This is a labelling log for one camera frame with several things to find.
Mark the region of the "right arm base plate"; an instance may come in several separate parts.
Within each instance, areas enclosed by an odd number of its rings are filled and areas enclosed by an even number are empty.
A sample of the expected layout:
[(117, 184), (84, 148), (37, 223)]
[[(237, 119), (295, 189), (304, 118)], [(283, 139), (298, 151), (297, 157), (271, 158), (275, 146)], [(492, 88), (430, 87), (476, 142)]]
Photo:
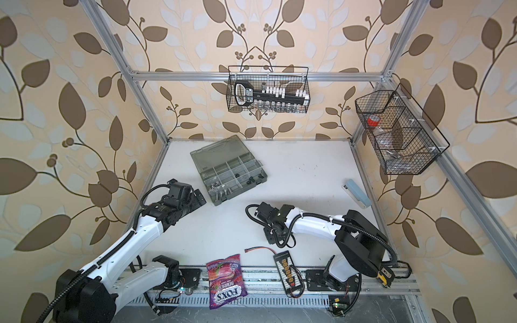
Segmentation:
[(308, 269), (305, 271), (307, 288), (311, 292), (356, 292), (359, 287), (359, 277), (352, 276), (345, 282), (340, 282), (324, 270)]

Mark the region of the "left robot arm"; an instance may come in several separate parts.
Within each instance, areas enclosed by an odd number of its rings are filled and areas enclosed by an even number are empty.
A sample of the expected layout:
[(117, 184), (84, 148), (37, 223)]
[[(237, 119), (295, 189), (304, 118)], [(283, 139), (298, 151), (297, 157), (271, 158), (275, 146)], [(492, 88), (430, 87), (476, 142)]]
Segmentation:
[(127, 268), (168, 228), (206, 204), (201, 191), (190, 184), (169, 180), (167, 193), (157, 202), (145, 204), (129, 230), (107, 251), (78, 271), (67, 270), (57, 280), (55, 299), (43, 310), (38, 322), (111, 322), (135, 298), (144, 296), (155, 313), (158, 307), (148, 295), (155, 287), (185, 293), (199, 283), (200, 272), (182, 273), (179, 262), (159, 255), (122, 278)]

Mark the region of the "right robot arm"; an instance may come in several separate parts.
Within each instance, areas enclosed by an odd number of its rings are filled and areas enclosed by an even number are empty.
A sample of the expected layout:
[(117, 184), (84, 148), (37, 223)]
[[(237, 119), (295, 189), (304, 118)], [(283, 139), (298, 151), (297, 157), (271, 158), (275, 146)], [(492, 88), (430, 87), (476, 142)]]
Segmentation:
[(388, 238), (360, 212), (345, 215), (320, 215), (293, 205), (274, 208), (262, 202), (245, 209), (249, 219), (263, 227), (271, 245), (285, 248), (296, 234), (307, 234), (334, 242), (341, 256), (332, 256), (316, 282), (340, 291), (352, 277), (376, 278), (385, 267), (399, 260)]

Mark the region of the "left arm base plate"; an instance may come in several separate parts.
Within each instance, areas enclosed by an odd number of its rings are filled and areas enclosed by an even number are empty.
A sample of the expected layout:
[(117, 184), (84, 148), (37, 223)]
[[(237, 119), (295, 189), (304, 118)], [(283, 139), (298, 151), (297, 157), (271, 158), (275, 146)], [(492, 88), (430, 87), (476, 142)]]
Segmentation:
[(180, 268), (168, 272), (166, 280), (160, 285), (160, 289), (172, 289), (179, 291), (181, 288), (196, 289), (201, 280), (201, 269)]

